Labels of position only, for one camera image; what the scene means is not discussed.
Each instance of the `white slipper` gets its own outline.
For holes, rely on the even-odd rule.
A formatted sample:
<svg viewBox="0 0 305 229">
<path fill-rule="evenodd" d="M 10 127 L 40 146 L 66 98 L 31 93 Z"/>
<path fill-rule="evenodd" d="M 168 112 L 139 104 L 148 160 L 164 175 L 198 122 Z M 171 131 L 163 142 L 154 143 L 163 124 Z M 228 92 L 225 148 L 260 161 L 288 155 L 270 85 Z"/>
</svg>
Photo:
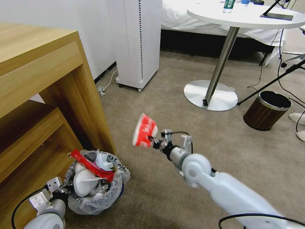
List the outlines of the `white slipper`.
<svg viewBox="0 0 305 229">
<path fill-rule="evenodd" d="M 301 115 L 302 115 L 302 113 L 292 113 L 289 115 L 289 118 L 290 118 L 290 120 L 297 122 Z M 303 114 L 303 116 L 301 117 L 299 124 L 305 125 L 305 114 Z"/>
<path fill-rule="evenodd" d="M 298 136 L 299 139 L 305 142 L 305 130 L 297 132 L 296 135 Z"/>
</svg>

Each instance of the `plastic trash bag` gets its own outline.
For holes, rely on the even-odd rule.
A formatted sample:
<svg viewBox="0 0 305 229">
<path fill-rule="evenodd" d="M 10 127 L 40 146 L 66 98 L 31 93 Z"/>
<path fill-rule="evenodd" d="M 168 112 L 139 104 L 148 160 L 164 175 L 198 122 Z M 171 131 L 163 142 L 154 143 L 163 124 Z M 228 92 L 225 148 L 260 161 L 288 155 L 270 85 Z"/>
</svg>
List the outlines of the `plastic trash bag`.
<svg viewBox="0 0 305 229">
<path fill-rule="evenodd" d="M 96 159 L 96 151 L 81 150 L 80 153 L 88 160 L 94 162 Z M 100 151 L 100 153 L 107 154 L 107 161 L 112 162 L 117 168 L 111 182 L 110 189 L 105 194 L 97 193 L 94 196 L 88 195 L 86 197 L 79 197 L 73 192 L 68 198 L 69 208 L 80 215 L 97 215 L 103 210 L 109 208 L 122 194 L 124 185 L 130 179 L 129 170 L 119 161 L 113 154 Z M 65 175 L 64 184 L 68 184 L 75 176 L 75 165 L 73 162 Z"/>
</svg>

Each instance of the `round white table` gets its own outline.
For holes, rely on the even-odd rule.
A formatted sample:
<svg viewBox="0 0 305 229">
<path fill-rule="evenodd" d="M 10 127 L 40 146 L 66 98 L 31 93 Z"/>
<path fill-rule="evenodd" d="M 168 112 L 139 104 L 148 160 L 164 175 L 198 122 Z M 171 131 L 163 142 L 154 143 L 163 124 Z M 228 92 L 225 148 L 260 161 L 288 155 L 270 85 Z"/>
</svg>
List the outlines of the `round white table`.
<svg viewBox="0 0 305 229">
<path fill-rule="evenodd" d="M 305 15 L 292 10 L 274 7 L 270 13 L 293 15 L 292 21 L 260 17 L 269 6 L 240 3 L 231 13 L 223 13 L 224 3 L 219 0 L 203 1 L 189 6 L 187 13 L 198 20 L 230 26 L 211 80 L 196 80 L 184 88 L 185 97 L 194 105 L 207 110 L 229 110 L 237 104 L 236 93 L 228 86 L 218 83 L 223 67 L 236 40 L 239 28 L 291 29 L 305 24 Z"/>
</svg>

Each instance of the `table top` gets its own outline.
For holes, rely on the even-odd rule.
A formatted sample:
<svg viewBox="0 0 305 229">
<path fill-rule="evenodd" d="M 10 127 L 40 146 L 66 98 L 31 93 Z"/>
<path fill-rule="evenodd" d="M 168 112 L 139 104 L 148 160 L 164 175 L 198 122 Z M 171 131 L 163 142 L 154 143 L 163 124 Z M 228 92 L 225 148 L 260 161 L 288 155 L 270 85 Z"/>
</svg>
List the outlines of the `table top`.
<svg viewBox="0 0 305 229">
<path fill-rule="evenodd" d="M 43 55 L 45 45 L 79 38 L 75 30 L 0 22 L 0 76 Z"/>
<path fill-rule="evenodd" d="M 198 20 L 248 29 L 291 29 L 305 24 L 305 15 L 274 7 L 270 13 L 293 15 L 292 21 L 260 17 L 270 6 L 236 3 L 231 13 L 223 13 L 224 3 L 219 0 L 198 1 L 188 7 L 189 16 Z"/>
</svg>

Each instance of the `white bed sheet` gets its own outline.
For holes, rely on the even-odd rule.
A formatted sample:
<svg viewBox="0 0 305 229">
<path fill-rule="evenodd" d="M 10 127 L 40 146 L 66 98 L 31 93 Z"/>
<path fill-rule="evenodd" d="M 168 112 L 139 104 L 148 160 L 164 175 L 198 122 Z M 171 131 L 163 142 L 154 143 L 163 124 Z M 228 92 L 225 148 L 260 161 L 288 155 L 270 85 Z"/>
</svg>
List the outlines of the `white bed sheet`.
<svg viewBox="0 0 305 229">
<path fill-rule="evenodd" d="M 221 0 L 163 0 L 162 29 L 226 36 L 227 31 L 229 30 L 228 26 L 222 26 L 200 21 L 198 19 L 190 17 L 187 14 L 188 5 L 200 1 L 220 2 Z M 281 31 L 278 32 L 278 30 L 240 28 L 238 36 L 244 38 L 250 37 L 257 41 L 260 41 L 263 44 L 275 46 L 273 53 L 270 54 L 267 60 L 265 61 L 265 65 L 269 62 L 271 58 L 278 55 L 279 53 L 278 46 L 280 45 Z M 284 31 L 282 43 L 285 39 L 286 33 Z"/>
</svg>

